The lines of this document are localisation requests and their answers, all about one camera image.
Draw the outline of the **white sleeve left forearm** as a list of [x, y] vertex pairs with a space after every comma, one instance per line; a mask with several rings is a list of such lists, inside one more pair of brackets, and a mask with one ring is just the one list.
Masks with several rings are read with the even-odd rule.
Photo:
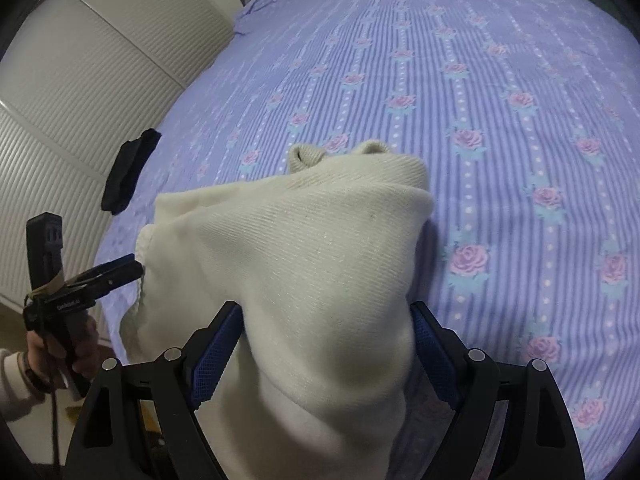
[[44, 402], [44, 394], [34, 388], [24, 373], [23, 358], [23, 352], [1, 350], [0, 408], [7, 422], [23, 418]]

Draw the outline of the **person's left hand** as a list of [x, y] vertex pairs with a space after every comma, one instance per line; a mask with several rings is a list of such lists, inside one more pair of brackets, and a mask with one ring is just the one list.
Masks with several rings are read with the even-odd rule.
[[[77, 324], [72, 333], [76, 354], [73, 370], [82, 377], [93, 379], [100, 368], [96, 320], [90, 315], [85, 315], [81, 321], [84, 324]], [[26, 341], [26, 362], [29, 367], [46, 384], [55, 389], [65, 389], [65, 379], [58, 370], [58, 363], [65, 359], [65, 349], [51, 335], [42, 339], [37, 333], [28, 332]]]

